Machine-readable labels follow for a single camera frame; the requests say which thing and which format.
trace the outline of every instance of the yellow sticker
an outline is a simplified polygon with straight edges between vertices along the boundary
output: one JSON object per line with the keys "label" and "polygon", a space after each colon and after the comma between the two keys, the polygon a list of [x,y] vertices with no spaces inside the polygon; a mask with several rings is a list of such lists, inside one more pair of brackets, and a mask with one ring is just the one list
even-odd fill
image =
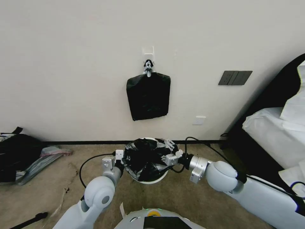
{"label": "yellow sticker", "polygon": [[157,211],[151,211],[147,214],[147,216],[161,216],[159,212]]}

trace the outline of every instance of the floor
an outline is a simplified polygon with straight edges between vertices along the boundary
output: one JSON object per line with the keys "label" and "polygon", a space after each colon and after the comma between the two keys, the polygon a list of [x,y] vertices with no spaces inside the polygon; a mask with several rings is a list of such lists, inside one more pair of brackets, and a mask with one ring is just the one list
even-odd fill
{"label": "floor", "polygon": [[[59,158],[23,186],[0,186],[1,228],[9,229],[31,219],[39,212],[49,212],[50,216],[58,208],[54,216],[26,227],[52,228],[63,213],[77,203],[84,193],[84,188],[77,176],[81,164],[91,156],[124,149],[123,145],[66,145],[62,147],[74,150],[74,154]],[[221,157],[201,144],[189,145],[188,153],[211,161],[221,160]],[[88,184],[101,173],[99,157],[84,166],[82,177]],[[187,170],[180,174],[169,171],[162,181],[153,185],[144,185],[134,181],[127,172],[124,172],[109,209],[99,216],[94,228],[114,228],[122,219],[119,210],[122,202],[126,213],[140,210],[142,206],[161,208],[177,212],[208,229],[272,228],[243,209],[234,199],[213,190],[205,180],[193,184],[189,181],[190,174],[191,172]]]}

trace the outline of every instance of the black baseboard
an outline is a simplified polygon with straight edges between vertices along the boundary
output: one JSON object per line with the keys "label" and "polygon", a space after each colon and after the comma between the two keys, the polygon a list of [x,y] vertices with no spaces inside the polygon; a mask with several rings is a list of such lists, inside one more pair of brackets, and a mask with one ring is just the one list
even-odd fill
{"label": "black baseboard", "polygon": [[[212,143],[224,143],[225,140],[201,140],[206,144]],[[131,141],[63,141],[63,142],[44,142],[48,145],[117,145],[117,144],[127,144]],[[173,140],[176,144],[184,144],[185,140]],[[200,144],[198,141],[188,140],[188,144]]]}

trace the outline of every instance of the gray light switch panel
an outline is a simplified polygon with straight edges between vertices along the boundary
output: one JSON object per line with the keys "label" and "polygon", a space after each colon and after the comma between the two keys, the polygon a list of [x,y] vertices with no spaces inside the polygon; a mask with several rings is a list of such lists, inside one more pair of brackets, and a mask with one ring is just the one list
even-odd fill
{"label": "gray light switch panel", "polygon": [[232,85],[244,85],[252,71],[239,71]]}
{"label": "gray light switch panel", "polygon": [[236,76],[237,76],[238,73],[239,73],[239,71],[234,71],[234,73],[233,73],[231,79],[230,79],[229,82],[228,82],[228,85],[232,85],[232,84],[233,84],[233,82],[234,82],[234,80],[236,79]]}
{"label": "gray light switch panel", "polygon": [[235,71],[224,71],[218,85],[228,85]]}

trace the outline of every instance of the black plastic bag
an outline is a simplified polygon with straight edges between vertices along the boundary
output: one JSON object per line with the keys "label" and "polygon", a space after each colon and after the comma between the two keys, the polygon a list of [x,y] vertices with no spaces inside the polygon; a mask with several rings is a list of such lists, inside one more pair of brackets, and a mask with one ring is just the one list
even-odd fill
{"label": "black plastic bag", "polygon": [[138,75],[127,81],[126,91],[132,119],[143,120],[168,113],[171,78],[157,72]]}
{"label": "black plastic bag", "polygon": [[0,182],[15,181],[16,172],[26,170],[46,147],[46,144],[40,140],[20,134],[21,131],[22,128],[17,127],[12,132],[13,136],[0,142]]}
{"label": "black plastic bag", "polygon": [[151,182],[159,179],[169,167],[165,164],[167,154],[178,151],[178,146],[168,148],[163,139],[137,139],[125,146],[124,166],[137,181]]}

